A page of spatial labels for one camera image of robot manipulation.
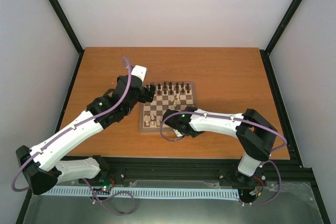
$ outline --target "wooden table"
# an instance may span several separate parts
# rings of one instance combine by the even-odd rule
[[[127,74],[123,56],[129,57],[133,66],[147,67],[145,82],[194,81],[200,109],[221,113],[255,109],[281,132],[258,48],[86,48],[62,127],[94,98],[114,88],[119,75]],[[159,133],[140,133],[139,106],[120,123],[87,139],[69,154],[240,158],[244,153],[237,139],[222,134],[206,132],[173,143],[162,139]],[[277,138],[275,145],[281,143]],[[289,153],[283,148],[272,158],[289,159]]]

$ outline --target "black aluminum frame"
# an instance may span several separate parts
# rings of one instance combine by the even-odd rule
[[[76,64],[75,71],[73,73],[71,83],[66,95],[65,102],[62,107],[62,111],[57,123],[56,132],[59,131],[61,122],[63,120],[64,112],[66,110],[72,88],[75,83],[75,79],[83,58],[85,50],[81,47],[75,32],[73,31],[65,13],[63,12],[59,2],[57,0],[49,0],[55,13],[59,17],[62,25],[64,26],[70,40],[76,48],[79,58]],[[260,56],[262,58],[267,79],[270,85],[272,96],[275,102],[277,113],[280,119],[283,133],[288,140],[288,150],[290,160],[276,160],[281,178],[283,181],[288,182],[309,182],[311,184],[317,205],[319,207],[322,219],[324,223],[330,223],[327,211],[325,209],[323,200],[317,182],[315,180],[314,173],[311,168],[303,168],[302,160],[298,150],[297,143],[294,138],[294,134],[288,119],[288,115],[285,109],[284,102],[281,97],[281,93],[278,87],[278,83],[270,62],[269,56],[274,49],[277,41],[280,39],[282,33],[290,22],[295,11],[299,7],[302,0],[293,0],[286,11],[283,19],[281,20],[278,28],[272,36],[267,48],[260,50]],[[64,160],[83,159],[87,157],[71,157],[67,156]],[[119,157],[107,157],[105,158],[111,167],[114,167],[116,171],[124,175],[124,178],[117,183],[122,183],[124,180],[138,180],[138,179],[155,179],[155,180],[218,180],[219,171],[221,169],[228,169],[237,164],[237,159],[190,159],[190,158],[119,158]],[[278,179],[277,174],[272,166],[264,167],[264,174],[269,181],[276,181]],[[26,211],[29,206],[30,198],[32,196],[31,190],[28,191],[26,199],[23,203],[21,211],[19,213],[17,224],[21,224],[24,221]]]

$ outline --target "robotic arm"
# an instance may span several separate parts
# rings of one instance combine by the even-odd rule
[[[173,128],[178,137],[196,137],[211,131],[230,135],[240,141],[245,153],[233,176],[230,175],[234,182],[248,185],[260,163],[268,161],[276,136],[259,127],[252,130],[251,125],[242,122],[248,120],[276,131],[257,111],[247,109],[245,113],[221,114],[187,107],[185,113],[173,115],[175,113],[178,111],[167,110],[163,122]]]
[[[35,153],[39,153],[23,169],[23,174],[35,195],[43,194],[54,185],[72,179],[106,178],[108,166],[100,156],[77,161],[60,160],[84,140],[106,129],[112,123],[120,122],[124,116],[131,113],[137,102],[152,102],[155,86],[143,87],[145,76],[145,67],[135,66],[132,69],[128,92],[113,111],[80,126],[75,126],[79,122],[112,108],[121,99],[127,86],[128,76],[119,76],[115,89],[109,89],[103,96],[94,99],[74,121],[49,139],[32,148],[23,145],[16,150],[20,166]],[[56,137],[59,137],[57,141],[51,142]]]

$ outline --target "gray floor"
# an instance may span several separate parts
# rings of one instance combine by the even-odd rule
[[[258,201],[273,194],[264,190]],[[135,211],[122,217],[93,205],[89,197],[34,196],[24,223],[322,223],[314,200],[307,195],[307,191],[286,191],[263,207],[242,207],[238,202],[225,200],[137,199]],[[131,200],[116,198],[106,205],[113,210],[127,211]]]

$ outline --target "purple cable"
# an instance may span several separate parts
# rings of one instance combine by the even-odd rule
[[[173,113],[173,114],[167,116],[167,117],[162,121],[162,123],[161,123],[161,125],[160,125],[160,134],[161,134],[161,136],[162,136],[164,139],[166,139],[167,141],[170,141],[170,142],[176,142],[176,141],[179,141],[179,140],[181,140],[181,139],[183,138],[183,137],[178,137],[178,138],[176,138],[176,139],[169,139],[169,138],[167,138],[166,136],[163,135],[163,131],[162,131],[162,130],[163,130],[163,125],[164,125],[164,123],[165,123],[169,118],[171,118],[171,117],[173,117],[173,116],[176,116],[176,115],[181,115],[181,114],[190,114],[190,115],[204,116],[203,113],[189,112],[189,111],[176,112],[176,113]],[[233,121],[238,121],[238,122],[242,122],[242,123],[247,123],[247,124],[253,125],[253,126],[255,126],[255,127],[261,128],[261,129],[263,129],[263,130],[265,130],[265,131],[268,131],[268,132],[270,132],[270,133],[273,133],[274,135],[280,137],[280,138],[283,140],[284,143],[281,144],[281,145],[278,146],[278,147],[273,148],[272,151],[271,151],[271,153],[274,152],[274,151],[276,151],[276,150],[279,150],[279,149],[281,149],[281,148],[283,148],[283,147],[285,147],[285,146],[287,145],[287,140],[285,139],[285,137],[284,137],[283,135],[281,135],[280,133],[278,133],[278,132],[276,132],[276,131],[274,131],[274,130],[268,128],[268,127],[265,127],[265,126],[263,126],[263,125],[261,125],[261,124],[254,123],[254,122],[251,122],[251,121],[249,121],[249,120],[245,120],[245,119],[231,118],[230,116],[225,116],[225,115],[209,115],[209,114],[208,114],[207,117],[208,117],[208,118],[217,118],[217,119],[233,120]]]
[[[106,114],[110,113],[110,112],[113,111],[116,107],[118,107],[119,104],[124,100],[124,98],[125,98],[126,95],[127,95],[128,89],[130,88],[130,85],[131,85],[132,67],[131,67],[131,64],[130,64],[129,59],[126,58],[126,57],[123,57],[123,58],[122,58],[122,63],[124,64],[125,68],[128,69],[128,79],[127,79],[127,84],[126,84],[125,91],[124,91],[124,93],[122,94],[122,96],[121,96],[121,98],[119,99],[119,101],[118,101],[113,107],[109,108],[108,110],[106,110],[106,111],[104,111],[104,112],[101,112],[101,113],[99,113],[99,114],[97,114],[97,115],[94,115],[94,116],[92,116],[92,117],[90,117],[90,118],[87,118],[87,119],[85,119],[85,120],[83,120],[83,121],[81,121],[81,122],[75,124],[75,127],[78,127],[78,126],[80,126],[80,125],[82,125],[82,124],[84,124],[84,123],[87,123],[87,122],[89,122],[89,121],[91,121],[91,120],[93,120],[93,119],[96,119],[96,118],[98,118],[98,117],[100,117],[100,116],[102,116],[102,115],[106,115]],[[58,138],[60,138],[60,137],[63,136],[64,134],[61,133],[60,135],[55,136],[52,140],[50,140],[50,142],[48,142],[45,146],[43,146],[43,147],[41,148],[41,150],[42,150],[42,151],[45,150],[49,145],[51,145],[54,141],[56,141]]]
[[[88,185],[88,187],[90,188],[90,190],[92,191],[92,195],[94,196],[94,198],[96,199],[96,201],[108,212],[110,212],[111,214],[113,215],[118,215],[118,216],[123,216],[123,215],[128,215],[130,214],[133,210],[134,210],[134,207],[135,207],[135,199],[133,197],[133,195],[128,192],[128,191],[120,191],[116,194],[113,194],[112,196],[108,197],[107,199],[105,200],[100,200],[96,194],[96,192],[94,191],[94,189],[91,187],[90,183],[85,179],[85,178],[82,178],[84,180],[84,182]],[[129,211],[127,212],[114,212],[110,209],[108,209],[103,202],[106,202],[110,199],[113,199],[115,196],[119,195],[119,194],[128,194],[131,198],[132,198],[132,207]]]
[[[282,180],[281,180],[281,175],[280,175],[278,167],[276,166],[276,164],[272,160],[266,161],[265,163],[273,164],[275,170],[277,171],[277,174],[278,174],[278,177],[279,177],[279,189],[278,189],[277,193],[272,198],[270,198],[269,200],[266,200],[265,202],[262,202],[262,203],[256,203],[256,204],[252,203],[251,206],[263,206],[265,204],[271,203],[273,200],[275,200],[276,198],[279,197],[281,189],[282,189]],[[248,204],[247,202],[242,202],[241,199],[238,199],[238,201],[242,204],[244,204],[244,203]]]
[[[122,63],[124,64],[125,68],[128,69],[128,79],[127,79],[127,84],[126,84],[126,88],[125,88],[125,91],[124,93],[122,94],[121,98],[119,99],[119,101],[111,108],[109,108],[108,110],[104,111],[104,112],[101,112],[97,115],[94,115],[90,118],[87,118],[85,119],[84,121],[82,122],[79,122],[77,124],[75,124],[75,127],[78,127],[86,122],[89,122],[90,120],[93,120],[93,119],[96,119],[102,115],[105,115],[107,113],[110,113],[112,110],[114,110],[116,107],[119,106],[119,104],[124,100],[124,98],[126,97],[127,95],[127,92],[128,92],[128,89],[130,88],[130,85],[131,85],[131,75],[132,75],[132,67],[131,67],[131,63],[130,63],[130,60],[127,58],[127,57],[123,57],[122,58]],[[50,140],[45,146],[43,146],[41,148],[42,151],[44,151],[48,146],[50,146],[50,144],[52,144],[53,142],[55,142],[56,140],[58,140],[61,136],[64,136],[66,133],[68,133],[69,131],[73,130],[73,128],[69,127],[67,128],[66,130],[64,130],[63,132],[59,133],[57,136],[55,136],[52,140]],[[29,164],[30,161],[32,161],[38,154],[40,154],[40,152],[36,152],[33,156],[31,156],[26,162],[23,163],[23,165],[20,167],[20,169],[18,170],[18,172],[16,173],[16,175],[14,176],[14,179],[12,180],[12,183],[11,183],[11,188],[13,191],[16,191],[16,192],[20,192],[20,191],[25,191],[25,190],[28,190],[29,187],[25,187],[25,188],[22,188],[22,189],[18,189],[15,187],[15,182],[17,180],[17,178],[19,177],[20,173],[23,171],[23,169]]]
[[[19,168],[19,171],[17,172],[17,174],[15,175],[14,179],[12,180],[12,183],[11,183],[11,188],[13,191],[16,191],[16,192],[20,192],[20,191],[25,191],[25,190],[28,190],[29,189],[29,186],[28,187],[25,187],[25,188],[21,188],[21,189],[17,189],[15,187],[15,182],[17,180],[17,178],[19,177],[20,173],[23,171],[23,169],[27,166],[27,164],[29,164],[30,161],[32,161],[38,154],[40,154],[40,152],[37,152],[35,153],[33,156],[31,156],[29,159],[27,159],[27,161]]]

